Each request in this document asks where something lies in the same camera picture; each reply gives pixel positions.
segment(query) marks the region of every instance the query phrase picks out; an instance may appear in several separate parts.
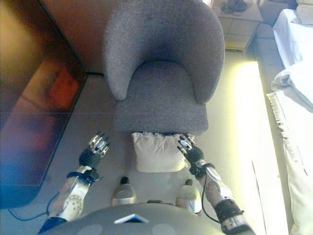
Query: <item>armchair seat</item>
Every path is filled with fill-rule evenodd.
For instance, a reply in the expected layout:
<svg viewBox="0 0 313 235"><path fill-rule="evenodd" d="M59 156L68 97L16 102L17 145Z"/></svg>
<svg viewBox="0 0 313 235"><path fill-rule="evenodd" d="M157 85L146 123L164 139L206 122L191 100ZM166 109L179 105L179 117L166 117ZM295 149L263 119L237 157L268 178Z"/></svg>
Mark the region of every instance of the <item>armchair seat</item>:
<svg viewBox="0 0 313 235"><path fill-rule="evenodd" d="M123 132L203 133L206 107L196 101L192 80L176 63L141 65L131 78L125 100L118 101L114 127Z"/></svg>

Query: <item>white blanket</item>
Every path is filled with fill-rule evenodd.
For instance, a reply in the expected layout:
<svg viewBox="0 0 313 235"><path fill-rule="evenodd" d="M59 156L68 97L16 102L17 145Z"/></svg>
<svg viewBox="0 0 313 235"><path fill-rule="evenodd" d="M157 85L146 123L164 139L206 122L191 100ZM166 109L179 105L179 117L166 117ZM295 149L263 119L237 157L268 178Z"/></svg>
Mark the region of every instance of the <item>white blanket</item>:
<svg viewBox="0 0 313 235"><path fill-rule="evenodd" d="M292 87L267 95L282 130L291 209L291 235L313 234L313 108Z"/></svg>
<svg viewBox="0 0 313 235"><path fill-rule="evenodd" d="M312 62L300 61L281 71L271 83L273 91L292 86L295 92L313 108Z"/></svg>

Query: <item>bedside table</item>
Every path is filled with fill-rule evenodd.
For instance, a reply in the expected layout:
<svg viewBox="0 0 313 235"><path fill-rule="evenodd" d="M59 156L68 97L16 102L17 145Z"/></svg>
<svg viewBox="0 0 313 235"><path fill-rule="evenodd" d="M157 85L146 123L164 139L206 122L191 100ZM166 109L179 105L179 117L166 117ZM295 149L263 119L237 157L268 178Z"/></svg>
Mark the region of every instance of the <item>bedside table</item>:
<svg viewBox="0 0 313 235"><path fill-rule="evenodd" d="M225 39L226 49L245 50L254 36L259 24L263 21L258 5L255 2L247 2L248 9L242 13L224 14L221 11L222 2L217 0L212 9L218 16Z"/></svg>

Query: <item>cable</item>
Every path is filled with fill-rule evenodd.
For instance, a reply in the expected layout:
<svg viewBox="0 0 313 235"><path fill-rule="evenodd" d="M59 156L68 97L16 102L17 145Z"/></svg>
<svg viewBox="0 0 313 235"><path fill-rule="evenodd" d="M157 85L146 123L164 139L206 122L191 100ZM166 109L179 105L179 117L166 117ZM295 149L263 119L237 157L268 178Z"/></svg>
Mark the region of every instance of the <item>cable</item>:
<svg viewBox="0 0 313 235"><path fill-rule="evenodd" d="M46 214L46 212L45 212L45 213L41 213L41 214L39 214L39 215L37 215L37 216L35 216L35 217L32 217L32 218L29 218L29 219L21 219L21 218L18 218L16 215L14 215L13 212L12 212L10 209L8 209L8 211L10 212L10 214L11 214L14 218L16 218L16 219L19 220L19 221L29 221L29 220L33 220L33 219L36 219L36 218L38 218L38 217L40 217L40 216Z"/></svg>
<svg viewBox="0 0 313 235"><path fill-rule="evenodd" d="M8 211L10 212L10 214L11 214L14 218L16 218L16 219L19 220L19 221L23 221L23 222L36 219L36 218L38 218L38 217L40 217L40 216L42 216L42 215L45 215L45 214L49 216L49 214L50 214L50 212L49 212L50 204L51 204L51 202L52 202L59 194L60 194L60 193L55 194L55 195L50 199L50 201L48 202L47 207L46 207L46 212L41 213L41 214L39 214L39 215L37 215L37 216L35 216L35 217L28 218L28 219L21 219L21 218L18 218L16 215L14 215L13 212L12 212L10 209L8 209Z"/></svg>
<svg viewBox="0 0 313 235"><path fill-rule="evenodd" d="M51 204L51 202L52 202L59 194L60 194L60 193L55 194L55 195L50 199L50 201L48 202L48 205L47 205L47 208L46 208L46 214L47 214L48 216L50 215L50 211L49 211L50 204Z"/></svg>
<svg viewBox="0 0 313 235"><path fill-rule="evenodd" d="M220 221L218 221L218 220L212 218L211 216L209 216L209 215L206 213L205 209L204 209L203 201L204 201L204 192L205 192L205 186L206 186L206 179L207 179L207 173L205 173L205 181L204 181L204 186L203 186L203 191L202 191L202 197L201 197L202 209L203 209L204 214L205 214L207 217L209 217L209 218L210 218L211 220L213 220L214 222L220 224Z"/></svg>

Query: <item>pillow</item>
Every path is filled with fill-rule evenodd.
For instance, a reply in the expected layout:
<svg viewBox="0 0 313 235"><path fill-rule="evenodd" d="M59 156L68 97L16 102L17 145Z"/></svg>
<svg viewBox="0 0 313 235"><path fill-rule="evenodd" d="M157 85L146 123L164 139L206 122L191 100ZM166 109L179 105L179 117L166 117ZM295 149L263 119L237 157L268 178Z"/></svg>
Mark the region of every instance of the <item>pillow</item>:
<svg viewBox="0 0 313 235"><path fill-rule="evenodd" d="M312 63L300 61L291 65L276 75L271 82L273 91L292 86L297 95L308 105L313 107L313 79Z"/></svg>
<svg viewBox="0 0 313 235"><path fill-rule="evenodd" d="M313 5L299 5L297 7L297 17L304 25L313 25Z"/></svg>
<svg viewBox="0 0 313 235"><path fill-rule="evenodd" d="M132 133L140 172L176 172L187 166L177 149L180 134Z"/></svg>
<svg viewBox="0 0 313 235"><path fill-rule="evenodd" d="M313 5L313 0L297 0L298 5Z"/></svg>

